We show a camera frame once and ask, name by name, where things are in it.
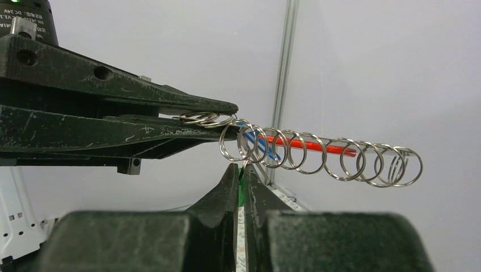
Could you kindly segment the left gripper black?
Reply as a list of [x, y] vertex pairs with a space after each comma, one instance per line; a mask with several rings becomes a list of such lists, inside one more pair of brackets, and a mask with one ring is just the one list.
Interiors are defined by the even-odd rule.
[[137, 175], [141, 159], [219, 140], [220, 128], [188, 125], [179, 115], [237, 111], [59, 46], [1, 37], [1, 158], [8, 164], [115, 166]]

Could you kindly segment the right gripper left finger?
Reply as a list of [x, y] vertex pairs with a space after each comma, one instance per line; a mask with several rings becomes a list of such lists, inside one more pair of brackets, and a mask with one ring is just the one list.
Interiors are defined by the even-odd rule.
[[239, 172], [184, 211], [75, 211], [57, 224], [34, 271], [234, 271]]

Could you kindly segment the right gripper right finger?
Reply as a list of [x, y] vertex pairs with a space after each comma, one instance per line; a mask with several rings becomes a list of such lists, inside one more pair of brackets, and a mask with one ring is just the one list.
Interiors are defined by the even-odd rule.
[[248, 271], [433, 271], [410, 221], [390, 212], [295, 211], [243, 170]]

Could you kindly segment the green key tag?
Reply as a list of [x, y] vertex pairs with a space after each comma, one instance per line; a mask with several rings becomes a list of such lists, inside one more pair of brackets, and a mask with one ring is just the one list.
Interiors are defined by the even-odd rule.
[[244, 192], [244, 178], [239, 180], [238, 184], [238, 207], [243, 207], [245, 202], [245, 192]]

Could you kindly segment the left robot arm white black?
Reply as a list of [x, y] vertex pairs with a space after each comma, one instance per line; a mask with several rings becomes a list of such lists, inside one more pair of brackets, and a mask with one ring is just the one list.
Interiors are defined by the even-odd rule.
[[47, 239], [22, 166], [137, 175], [217, 141], [234, 103], [190, 95], [58, 44], [49, 1], [1, 2], [1, 270], [26, 271]]

